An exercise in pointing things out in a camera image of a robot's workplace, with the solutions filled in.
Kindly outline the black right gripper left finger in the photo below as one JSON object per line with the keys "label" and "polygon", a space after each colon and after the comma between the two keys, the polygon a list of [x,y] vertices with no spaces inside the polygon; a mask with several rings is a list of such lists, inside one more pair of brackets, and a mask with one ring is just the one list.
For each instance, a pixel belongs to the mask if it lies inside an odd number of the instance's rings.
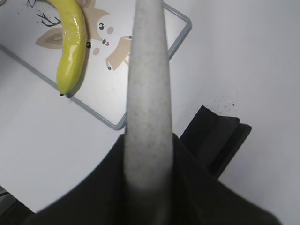
{"label": "black right gripper left finger", "polygon": [[97,167],[76,187],[25,225],[125,225],[124,135],[120,135]]}

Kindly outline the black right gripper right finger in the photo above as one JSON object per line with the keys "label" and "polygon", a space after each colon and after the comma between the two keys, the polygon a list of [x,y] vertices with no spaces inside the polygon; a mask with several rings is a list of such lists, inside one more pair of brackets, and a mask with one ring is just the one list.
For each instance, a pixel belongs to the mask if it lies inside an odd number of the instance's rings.
{"label": "black right gripper right finger", "polygon": [[169,225],[279,225],[272,213],[244,199],[209,174],[177,135],[163,138],[169,147],[171,211]]}

